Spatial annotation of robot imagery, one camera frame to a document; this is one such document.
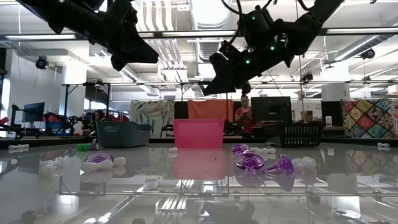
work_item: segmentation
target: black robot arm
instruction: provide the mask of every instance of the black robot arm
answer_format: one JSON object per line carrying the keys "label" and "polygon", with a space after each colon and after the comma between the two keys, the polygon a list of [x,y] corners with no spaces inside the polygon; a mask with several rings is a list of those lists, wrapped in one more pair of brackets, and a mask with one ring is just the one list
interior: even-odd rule
{"label": "black robot arm", "polygon": [[95,12],[104,0],[16,1],[48,22],[56,34],[66,27],[91,44],[106,47],[118,71],[129,62],[157,63],[159,54],[137,32],[137,11],[129,0],[109,0],[106,12]]}
{"label": "black robot arm", "polygon": [[205,95],[251,91],[248,81],[280,62],[290,67],[294,55],[304,54],[326,20],[344,0],[316,0],[308,12],[295,22],[272,20],[266,7],[240,17],[240,33],[248,49],[240,52],[224,41],[219,52],[210,56],[216,77],[203,90]]}

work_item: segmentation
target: black basket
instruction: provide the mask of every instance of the black basket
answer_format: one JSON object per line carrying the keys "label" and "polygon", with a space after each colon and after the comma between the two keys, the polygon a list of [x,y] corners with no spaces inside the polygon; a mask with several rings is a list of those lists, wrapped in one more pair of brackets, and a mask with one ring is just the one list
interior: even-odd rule
{"label": "black basket", "polygon": [[323,124],[280,123],[278,132],[282,147],[314,147],[321,143]]}

